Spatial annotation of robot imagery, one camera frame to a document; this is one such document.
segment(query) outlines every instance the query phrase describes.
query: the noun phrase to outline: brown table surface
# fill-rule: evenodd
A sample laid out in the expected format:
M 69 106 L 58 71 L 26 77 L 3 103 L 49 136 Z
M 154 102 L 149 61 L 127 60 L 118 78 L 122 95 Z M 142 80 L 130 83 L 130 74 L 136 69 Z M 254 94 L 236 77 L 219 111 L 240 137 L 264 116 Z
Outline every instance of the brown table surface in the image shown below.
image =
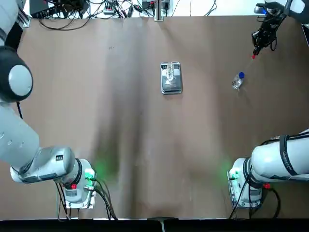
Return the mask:
M 224 218 L 231 212 L 226 171 L 235 159 L 309 125 L 309 49 L 290 18 L 277 50 L 263 50 L 240 92 L 232 89 L 259 25 L 254 16 L 131 18 L 50 31 L 32 20 L 18 50 L 34 77 L 21 103 L 24 119 L 42 146 L 68 145 L 92 162 L 120 218 Z M 160 62 L 173 60 L 182 67 L 183 93 L 163 96 Z M 0 173 L 1 219 L 56 217 L 52 181 L 15 183 L 7 164 Z M 280 217 L 309 216 L 307 183 L 274 186 Z M 106 216 L 99 197 L 95 207 L 81 217 Z M 269 194 L 255 216 L 271 217 L 275 208 Z

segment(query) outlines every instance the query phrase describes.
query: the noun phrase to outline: wire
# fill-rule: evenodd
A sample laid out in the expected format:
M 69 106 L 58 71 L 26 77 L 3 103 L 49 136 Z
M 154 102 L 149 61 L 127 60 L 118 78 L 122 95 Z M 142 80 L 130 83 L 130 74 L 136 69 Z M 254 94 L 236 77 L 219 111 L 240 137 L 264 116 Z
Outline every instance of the wire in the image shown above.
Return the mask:
M 66 213 L 67 219 L 70 220 L 70 217 L 68 216 L 67 207 L 66 207 L 66 204 L 65 204 L 65 195 L 64 195 L 64 193 L 63 193 L 62 187 L 61 187 L 61 186 L 58 186 L 57 182 L 55 182 L 55 184 L 56 184 L 56 187 L 57 187 L 58 194 L 59 194 L 59 196 L 60 196 L 59 210 L 58 210 L 58 220 L 60 220 L 60 219 L 59 219 L 59 215 L 60 215 L 60 203 L 62 203 L 62 207 L 63 207 L 63 209 L 64 209 L 64 212 Z M 62 194 L 63 194 L 64 203 L 63 203 L 63 199 L 62 199 L 62 195 L 61 195 L 61 193 L 60 193 L 59 187 L 60 187 L 61 192 L 62 192 Z
M 217 0 L 213 0 L 213 5 L 212 5 L 211 9 L 206 14 L 204 14 L 204 16 L 209 16 L 211 14 L 211 12 L 213 12 L 215 9 L 217 9 Z
M 295 134 L 295 135 L 290 135 L 287 140 L 295 140 L 295 139 L 304 139 L 304 138 L 309 138 L 309 131 L 300 133 L 300 134 Z M 267 145 L 269 143 L 274 143 L 274 142 L 279 142 L 279 139 L 268 139 L 260 144 L 262 145 Z
M 191 3 L 192 3 L 192 0 L 190 0 L 190 17 L 192 15 L 192 12 L 191 12 Z
M 247 176 L 246 181 L 245 181 L 245 183 L 243 184 L 242 189 L 241 189 L 241 191 L 240 191 L 240 194 L 239 194 L 237 203 L 236 203 L 236 205 L 234 206 L 233 211 L 231 212 L 231 214 L 230 214 L 230 216 L 228 217 L 228 219 L 231 219 L 231 218 L 232 218 L 232 216 L 233 216 L 233 214 L 234 214 L 234 212 L 235 212 L 235 210 L 236 210 L 236 208 L 237 208 L 237 205 L 238 205 L 238 203 L 239 203 L 239 201 L 240 201 L 242 192 L 243 192 L 243 190 L 245 189 L 246 183 L 248 182 L 249 177 L 250 177 L 250 175 Z
M 109 206 L 109 204 L 108 204 L 108 202 L 107 202 L 107 200 L 106 200 L 104 194 L 102 194 L 102 193 L 101 193 L 99 190 L 97 190 L 96 188 L 95 188 L 95 191 L 100 195 L 100 197 L 101 197 L 101 198 L 103 199 L 103 201 L 105 202 L 105 205 L 106 205 L 106 212 L 107 212 L 108 218 L 110 219 L 110 214 L 111 214 L 112 217 L 114 218 L 114 220 L 118 220 L 118 218 L 116 217 L 116 215 L 112 213 L 111 208 L 110 208 L 110 206 Z
M 103 0 L 101 3 L 99 3 L 99 7 L 96 9 L 96 11 L 95 11 L 93 14 L 91 14 L 91 12 L 88 12 L 89 16 L 87 17 L 87 18 L 88 18 L 87 21 L 86 21 L 83 25 L 81 25 L 80 27 L 71 28 L 71 29 L 66 29 L 66 27 L 68 27 L 68 26 L 73 22 L 73 20 L 75 19 L 76 12 L 75 12 L 74 18 L 73 18 L 67 25 L 65 25 L 65 26 L 63 26 L 63 27 L 60 27 L 60 28 L 53 28 L 53 27 L 47 26 L 47 25 L 45 25 L 45 24 L 42 22 L 42 19 L 39 19 L 39 23 L 40 23 L 42 26 L 44 26 L 45 28 L 50 29 L 50 30 L 61 30 L 61 31 L 77 30 L 77 29 L 83 28 L 83 27 L 89 22 L 89 20 L 90 20 L 92 17 L 96 17 L 99 8 L 102 6 L 102 4 L 103 4 L 104 2 L 105 2 L 105 0 Z
M 104 194 L 105 196 L 107 196 L 107 199 L 108 199 L 108 201 L 109 201 L 109 204 L 110 204 L 110 208 L 111 208 L 111 210 L 112 210 L 112 213 L 115 215 L 114 208 L 113 208 L 113 206 L 112 206 L 111 194 L 110 194 L 110 191 L 109 191 L 109 189 L 108 189 L 106 183 L 105 183 L 104 181 L 102 181 L 103 184 L 104 184 L 104 186 L 105 186 L 105 188 L 106 188 L 106 190 L 107 190 L 107 193 L 106 193 L 106 191 L 104 190 L 102 184 L 101 184 L 97 179 L 96 179 L 96 182 L 98 182 L 98 184 L 100 185 L 103 194 Z
M 277 218 L 279 213 L 280 213 L 280 210 L 281 210 L 281 199 L 279 197 L 278 192 L 275 189 L 270 188 L 269 191 L 272 191 L 275 194 L 276 198 L 277 198 L 277 208 L 276 208 L 274 216 L 272 217 L 272 218 Z
M 23 114 L 21 113 L 20 102 L 17 101 L 16 105 L 17 105 L 17 109 L 18 109 L 18 112 L 19 112 L 19 116 L 21 117 L 22 120 L 24 120 Z
M 277 47 L 277 36 L 275 35 L 275 47 L 272 47 L 273 42 L 270 44 L 270 49 L 274 52 L 276 50 Z
M 177 4 L 176 4 L 176 6 L 175 6 L 174 12 L 172 13 L 172 16 L 171 16 L 171 17 L 173 17 L 173 15 L 174 15 L 174 13 L 175 13 L 175 11 L 176 11 L 176 8 L 177 8 L 177 6 L 178 6 L 178 3 L 179 3 L 180 1 L 181 1 L 181 0 L 178 0 Z
M 251 185 L 251 178 L 249 178 L 248 183 L 248 195 L 249 195 L 249 219 L 251 219 L 251 193 L 250 193 L 250 185 Z

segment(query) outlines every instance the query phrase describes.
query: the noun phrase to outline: robotic arm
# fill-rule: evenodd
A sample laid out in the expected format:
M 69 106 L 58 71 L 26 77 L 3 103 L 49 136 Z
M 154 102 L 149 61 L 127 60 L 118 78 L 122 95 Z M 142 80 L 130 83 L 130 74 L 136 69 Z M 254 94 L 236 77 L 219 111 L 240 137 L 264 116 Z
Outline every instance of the robotic arm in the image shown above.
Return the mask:
M 309 129 L 265 141 L 253 150 L 250 158 L 238 158 L 227 172 L 232 205 L 258 207 L 265 182 L 308 181 L 308 150 Z
M 93 208 L 96 173 L 90 163 L 69 147 L 40 147 L 38 134 L 10 106 L 33 89 L 29 67 L 4 46 L 17 14 L 15 1 L 0 0 L 0 160 L 10 164 L 14 181 L 55 180 L 64 187 L 67 208 Z
M 264 20 L 260 20 L 262 23 L 260 29 L 252 33 L 254 55 L 258 55 L 264 47 L 269 45 L 272 51 L 275 50 L 276 33 L 286 16 L 291 16 L 305 25 L 309 23 L 308 0 L 265 0 L 265 3 L 256 5 L 254 12 L 266 14 L 265 17 L 261 17 Z

